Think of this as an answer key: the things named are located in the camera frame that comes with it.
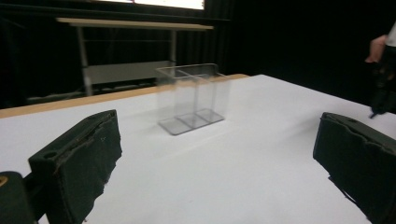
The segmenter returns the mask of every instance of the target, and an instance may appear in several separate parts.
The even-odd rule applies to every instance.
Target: person's hand
[[[367,63],[378,63],[381,60],[387,38],[387,35],[381,35],[380,37],[371,41],[370,55],[365,60]]]

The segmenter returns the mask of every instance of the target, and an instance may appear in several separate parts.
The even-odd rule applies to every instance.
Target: transparent acrylic box
[[[215,64],[157,69],[158,124],[178,135],[224,120],[230,79]]]

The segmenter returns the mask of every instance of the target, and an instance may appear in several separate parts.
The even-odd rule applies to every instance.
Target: screen
[[[205,0],[97,0],[102,2],[136,3],[162,7],[204,9]]]

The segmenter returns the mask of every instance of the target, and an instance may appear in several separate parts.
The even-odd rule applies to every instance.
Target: dark background
[[[206,0],[205,10],[94,4],[86,1],[3,1],[0,107],[83,86],[76,30],[55,17],[166,21],[214,25],[178,32],[177,64],[216,63],[224,74],[265,74],[368,105],[372,39],[396,21],[396,1]],[[166,39],[164,31],[85,29],[89,39]],[[166,42],[87,43],[90,64],[168,57]]]

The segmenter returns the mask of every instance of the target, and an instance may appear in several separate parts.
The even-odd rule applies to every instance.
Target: white sleeve
[[[389,32],[387,45],[391,47],[396,47],[396,22]]]

